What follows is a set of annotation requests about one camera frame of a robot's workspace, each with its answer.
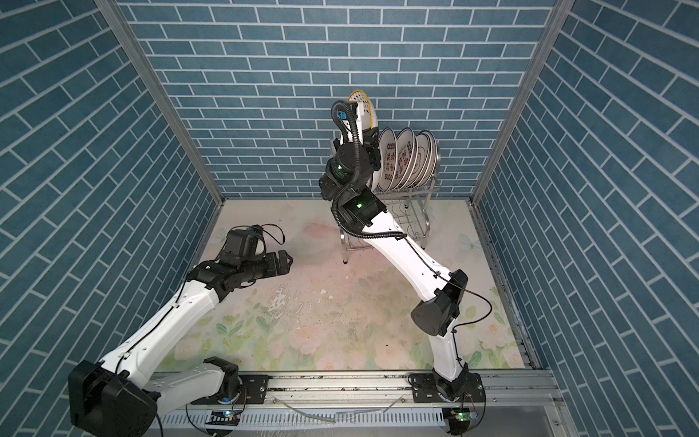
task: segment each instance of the white plate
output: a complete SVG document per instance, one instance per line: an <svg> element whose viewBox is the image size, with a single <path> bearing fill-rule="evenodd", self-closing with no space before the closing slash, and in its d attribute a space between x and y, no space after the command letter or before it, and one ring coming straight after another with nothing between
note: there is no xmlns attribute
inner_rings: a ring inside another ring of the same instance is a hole
<svg viewBox="0 0 699 437"><path fill-rule="evenodd" d="M408 182L410 181L410 176L415 170L415 163L417 163L417 140L415 139L415 132L412 133L412 147L410 148L410 161L408 162L408 167L405 169L405 174L401 181L398 183L396 189L408 188Z"/></svg>
<svg viewBox="0 0 699 437"><path fill-rule="evenodd" d="M418 182L416 187L421 187L424 185L425 182L430 179L432 173L434 173L435 166L439 165L439 147L437 146L437 140L435 140L434 135L432 135L432 132L430 131L422 131L420 134L427 136L427 138L430 140L430 159L427 163L427 167L425 168L425 173L422 175L422 179Z"/></svg>
<svg viewBox="0 0 699 437"><path fill-rule="evenodd" d="M403 129L396 137L396 174L389 189L397 189L403 182L405 174L408 172L414 144L415 134L409 127Z"/></svg>
<svg viewBox="0 0 699 437"><path fill-rule="evenodd" d="M371 106L369 97L366 95L364 91L362 91L361 89L353 91L347 98L347 101L356 101L364 103L364 111L361 114L359 114L359 116L361 117L362 129L370 129L379 125L378 120L376 118L376 112L374 111L374 107Z"/></svg>
<svg viewBox="0 0 699 437"><path fill-rule="evenodd" d="M413 155L415 156L415 163L412 166L412 172L410 172L408 180L403 184L403 188L411 188L416 182L420 181L420 176L425 169L425 164L427 164L427 158L429 157L427 154L430 150L430 139L425 135L416 135L414 150Z"/></svg>
<svg viewBox="0 0 699 437"><path fill-rule="evenodd" d="M421 132L415 136L415 142L417 143L417 154L418 158L415 162L415 170L408 180L409 188L418 187L420 181L427 172L428 165L430 163L430 155L432 151L432 142L430 138Z"/></svg>
<svg viewBox="0 0 699 437"><path fill-rule="evenodd" d="M386 191L396 174L396 135L392 129L384 129L379 135L379 151L381 152L379 189Z"/></svg>

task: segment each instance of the floor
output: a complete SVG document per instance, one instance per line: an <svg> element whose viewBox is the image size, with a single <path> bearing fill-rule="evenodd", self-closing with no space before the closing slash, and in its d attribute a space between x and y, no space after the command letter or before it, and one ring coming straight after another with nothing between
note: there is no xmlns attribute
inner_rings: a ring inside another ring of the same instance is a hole
<svg viewBox="0 0 699 437"><path fill-rule="evenodd" d="M493 304L483 322L459 328L459 352L471 368L523 367L466 202L433 200L428 213L427 252L452 270L464 270L468 289ZM269 250L286 249L294 258L291 272L230 294L158 371L187 370L211 356L242 371L432 368L428 337L410 319L419 301L414 290L377 250L352 252L343 264L329 202L228 201L202 259L216 256L230 227L265 223L284 229L286 244L266 241ZM459 321L486 311L485 302L467 294Z"/></svg>

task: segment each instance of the metal rail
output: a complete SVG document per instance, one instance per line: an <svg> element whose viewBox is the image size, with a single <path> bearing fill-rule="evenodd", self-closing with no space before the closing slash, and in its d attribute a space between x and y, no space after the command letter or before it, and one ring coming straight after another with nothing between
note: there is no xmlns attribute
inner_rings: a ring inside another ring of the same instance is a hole
<svg viewBox="0 0 699 437"><path fill-rule="evenodd" d="M114 36L117 37L119 44L126 52L131 64L133 64L138 76L143 81L143 84L148 89L151 97L155 101L155 104L160 108L163 117L168 122L168 126L173 130L175 136L180 142L180 146L187 153L189 160L192 161L194 169L199 174L199 177L204 182L204 185L208 189L209 193L213 197L214 201L218 206L223 205L223 194L218 187L218 184L214 180L211 172L206 167L204 160L201 158L199 151L196 149L196 145L189 135L185 124L182 122L180 115L178 114L175 106L173 106L168 96L167 91L160 82L160 79L155 74L150 61L148 61L143 47L141 47L136 35L129 26L124 13L117 4L116 0L95 0L95 4L102 12L102 16L106 20L109 27L114 32Z"/></svg>
<svg viewBox="0 0 699 437"><path fill-rule="evenodd" d="M539 78L541 71L544 69L544 64L546 59L548 59L551 49L554 47L556 38L559 37L563 23L568 17L568 13L572 8L575 0L558 0L554 6L548 20L546 21L546 27L541 35L541 41L536 45L534 49L534 54L529 61L528 68L524 73L522 82L517 89L517 94L512 100L512 105L510 110L507 112L507 117L500 128L498 137L495 139L493 144L493 150L491 151L488 159L486 159L485 165L483 166L483 171L476 182L475 189L473 190L473 195L471 196L471 201L477 205L480 201L483 193L485 192L485 187L488 185L490 178L495 171L495 168L500 161L500 157L503 156L503 152L507 147L507 142L512 136L512 131L519 121L519 116L522 114L524 105L529 99L531 90L534 89L536 85L536 80Z"/></svg>

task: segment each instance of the brick-patterned wall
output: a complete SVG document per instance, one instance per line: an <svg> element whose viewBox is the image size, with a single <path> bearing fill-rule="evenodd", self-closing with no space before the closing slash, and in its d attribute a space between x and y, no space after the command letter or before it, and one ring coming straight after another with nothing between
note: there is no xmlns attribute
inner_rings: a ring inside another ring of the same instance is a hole
<svg viewBox="0 0 699 437"><path fill-rule="evenodd" d="M71 430L68 372L158 309L213 208L92 0L0 1L0 436Z"/></svg>
<svg viewBox="0 0 699 437"><path fill-rule="evenodd" d="M430 129L441 195L467 197L554 0L196 3L120 1L227 197L318 197L357 88L380 127Z"/></svg>
<svg viewBox="0 0 699 437"><path fill-rule="evenodd" d="M699 4L577 0L482 210L581 434L699 435Z"/></svg>

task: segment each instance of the mounting plate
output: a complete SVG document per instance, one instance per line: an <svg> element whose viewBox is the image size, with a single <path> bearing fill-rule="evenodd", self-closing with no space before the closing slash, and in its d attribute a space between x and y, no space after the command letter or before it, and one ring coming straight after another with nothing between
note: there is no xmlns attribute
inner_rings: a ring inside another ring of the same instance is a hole
<svg viewBox="0 0 699 437"><path fill-rule="evenodd" d="M464 387L464 391L469 393L471 397L466 397L465 401L470 402L473 399L473 402L483 402L485 400L485 390L483 389L481 377L478 373L471 373L471 375L474 378L468 378ZM412 385L413 402L435 403L445 401L437 391L435 377L432 373L411 373L408 381ZM454 400L454 402L461 402L461 397Z"/></svg>
<svg viewBox="0 0 699 437"><path fill-rule="evenodd" d="M240 375L243 386L247 388L247 403L263 404L267 396L267 383L269 375Z"/></svg>
<svg viewBox="0 0 699 437"><path fill-rule="evenodd" d="M267 395L269 375L238 375L238 378L241 383L241 393L244 393L245 388L247 388L247 404L263 404L265 396ZM220 403L217 396L214 395L192 401L192 405L217 405L225 407L228 404ZM233 406L235 408L241 408L243 406L243 400L237 399Z"/></svg>

